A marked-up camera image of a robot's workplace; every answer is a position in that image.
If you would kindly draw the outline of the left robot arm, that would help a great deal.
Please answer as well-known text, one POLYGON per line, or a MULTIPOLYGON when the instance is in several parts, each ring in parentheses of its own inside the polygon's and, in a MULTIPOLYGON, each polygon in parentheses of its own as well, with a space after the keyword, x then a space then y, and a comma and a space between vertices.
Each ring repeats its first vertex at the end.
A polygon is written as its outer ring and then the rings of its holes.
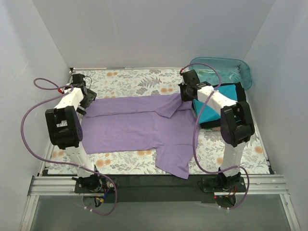
POLYGON ((97 93, 86 86, 86 76, 73 74, 71 85, 73 90, 64 96, 53 108, 45 112, 51 143, 64 151, 73 164, 76 164, 78 186, 98 192, 102 188, 102 180, 96 174, 97 168, 90 161, 82 145, 83 131, 78 115, 85 115, 90 104, 95 101, 97 93))

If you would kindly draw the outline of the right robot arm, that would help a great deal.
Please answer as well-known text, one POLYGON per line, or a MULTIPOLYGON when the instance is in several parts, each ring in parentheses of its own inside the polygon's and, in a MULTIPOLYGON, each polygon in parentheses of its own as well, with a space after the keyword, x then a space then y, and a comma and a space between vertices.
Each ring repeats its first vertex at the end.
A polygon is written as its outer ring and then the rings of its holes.
POLYGON ((201 82, 194 70, 180 70, 182 101, 198 100, 220 115, 220 133, 225 143, 224 156, 217 172, 206 172, 201 184, 205 192, 229 191, 241 183, 241 159, 245 146, 255 132, 250 106, 219 92, 208 82, 201 82))

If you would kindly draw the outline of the purple t shirt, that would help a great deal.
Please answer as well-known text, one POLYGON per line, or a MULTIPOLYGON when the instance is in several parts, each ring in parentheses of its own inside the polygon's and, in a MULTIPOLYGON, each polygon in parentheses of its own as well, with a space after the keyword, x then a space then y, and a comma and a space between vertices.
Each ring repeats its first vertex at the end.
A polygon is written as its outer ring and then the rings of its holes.
POLYGON ((156 150, 155 165, 187 179, 196 118, 178 93, 96 99, 82 118, 87 154, 156 150))

